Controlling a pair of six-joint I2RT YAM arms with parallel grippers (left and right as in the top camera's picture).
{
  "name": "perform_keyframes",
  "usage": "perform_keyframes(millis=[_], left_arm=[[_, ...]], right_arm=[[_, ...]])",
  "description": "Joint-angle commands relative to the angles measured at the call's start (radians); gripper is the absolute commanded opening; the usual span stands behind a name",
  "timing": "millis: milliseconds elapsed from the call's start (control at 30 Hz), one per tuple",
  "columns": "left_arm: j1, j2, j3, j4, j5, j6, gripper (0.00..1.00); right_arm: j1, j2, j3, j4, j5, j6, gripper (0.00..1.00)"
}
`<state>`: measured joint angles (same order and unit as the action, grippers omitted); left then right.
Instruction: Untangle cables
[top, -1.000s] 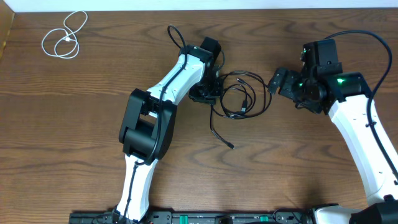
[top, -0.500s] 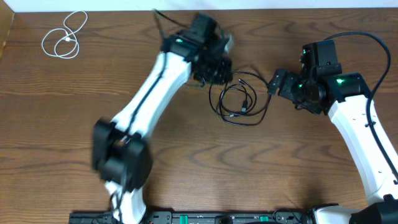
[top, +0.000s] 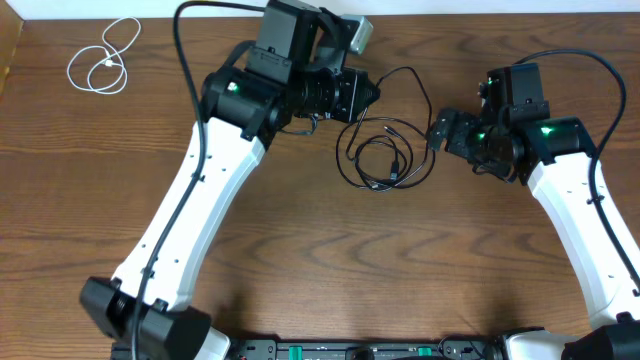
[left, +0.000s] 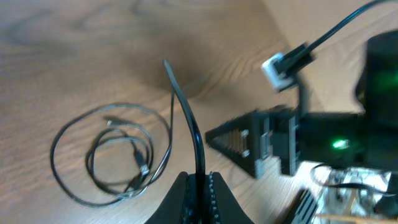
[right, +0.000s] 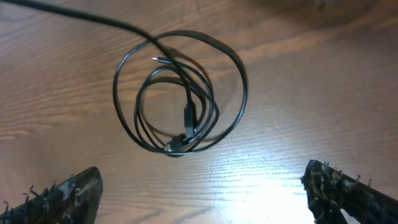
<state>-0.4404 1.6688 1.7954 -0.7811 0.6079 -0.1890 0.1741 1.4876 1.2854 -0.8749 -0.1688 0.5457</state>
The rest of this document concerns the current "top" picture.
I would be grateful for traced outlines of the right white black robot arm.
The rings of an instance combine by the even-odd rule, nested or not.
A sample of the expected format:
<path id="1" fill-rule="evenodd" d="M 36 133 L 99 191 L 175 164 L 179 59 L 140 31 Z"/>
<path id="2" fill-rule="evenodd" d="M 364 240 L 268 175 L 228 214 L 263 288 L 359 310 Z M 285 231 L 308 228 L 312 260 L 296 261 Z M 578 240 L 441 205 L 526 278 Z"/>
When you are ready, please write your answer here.
<path id="1" fill-rule="evenodd" d="M 478 94 L 479 114 L 441 110 L 427 143 L 465 159 L 476 173 L 530 190 L 561 240 L 592 328 L 582 337 L 535 327 L 507 332 L 486 345 L 484 358 L 638 358 L 639 246 L 586 128 L 575 116 L 551 116 L 534 63 L 488 72 Z"/>

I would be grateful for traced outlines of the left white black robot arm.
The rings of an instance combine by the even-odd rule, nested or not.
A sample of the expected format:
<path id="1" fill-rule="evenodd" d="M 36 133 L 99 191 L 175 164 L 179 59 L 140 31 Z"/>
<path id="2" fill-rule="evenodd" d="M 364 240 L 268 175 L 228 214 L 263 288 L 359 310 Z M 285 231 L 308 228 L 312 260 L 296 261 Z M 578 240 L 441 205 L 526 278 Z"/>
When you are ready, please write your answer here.
<path id="1" fill-rule="evenodd" d="M 372 34 L 363 16 L 301 1 L 260 10 L 254 40 L 238 43 L 201 86 L 184 160 L 142 238 L 80 302 L 112 340 L 115 359 L 224 359 L 231 340 L 192 305 L 204 258 L 234 197 L 295 117 L 352 123 L 380 95 L 345 64 Z"/>

